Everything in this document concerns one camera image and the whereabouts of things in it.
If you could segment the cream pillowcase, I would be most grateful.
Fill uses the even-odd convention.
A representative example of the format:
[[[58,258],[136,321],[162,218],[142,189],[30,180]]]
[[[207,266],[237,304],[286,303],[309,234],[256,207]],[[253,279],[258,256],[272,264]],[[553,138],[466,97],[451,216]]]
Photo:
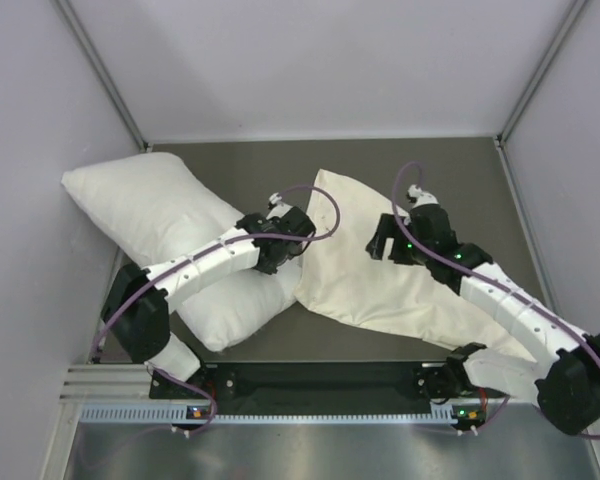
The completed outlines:
[[[391,202],[367,185],[318,171],[307,214],[318,231],[334,234],[302,256],[296,299],[343,324],[418,338],[447,349],[478,342],[502,354],[529,352],[478,307],[437,283],[421,266],[376,261],[365,247]]]

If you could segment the white pillow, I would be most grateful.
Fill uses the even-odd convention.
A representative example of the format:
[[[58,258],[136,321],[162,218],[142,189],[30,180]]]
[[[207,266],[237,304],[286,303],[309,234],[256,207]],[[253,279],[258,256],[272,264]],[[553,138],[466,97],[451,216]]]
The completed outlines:
[[[92,222],[141,267],[200,248],[244,216],[169,153],[77,168],[64,173],[61,183]],[[190,297],[177,314],[188,333],[208,350],[220,352],[291,307],[300,278],[297,260],[275,275],[241,271]]]

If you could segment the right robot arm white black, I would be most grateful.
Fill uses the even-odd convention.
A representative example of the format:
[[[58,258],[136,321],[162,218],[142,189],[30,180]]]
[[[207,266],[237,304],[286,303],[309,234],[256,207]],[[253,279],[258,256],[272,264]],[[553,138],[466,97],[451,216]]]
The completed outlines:
[[[600,333],[559,318],[517,286],[491,255],[458,240],[436,203],[383,213],[365,247],[374,260],[422,266],[439,284],[486,313],[530,354],[524,360],[470,342],[442,368],[448,395],[496,390],[534,405],[559,431],[580,435],[600,420]]]

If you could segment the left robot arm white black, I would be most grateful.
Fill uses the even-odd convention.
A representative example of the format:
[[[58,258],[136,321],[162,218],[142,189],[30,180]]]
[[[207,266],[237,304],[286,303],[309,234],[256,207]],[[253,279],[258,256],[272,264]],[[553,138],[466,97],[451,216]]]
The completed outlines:
[[[237,272],[275,274],[302,253],[315,232],[303,210],[280,204],[268,215],[244,216],[189,253],[147,267],[125,265],[105,300],[102,332],[111,332],[134,363],[167,374],[183,395],[196,396],[206,387],[207,374],[195,353],[171,331],[171,314],[193,295]]]

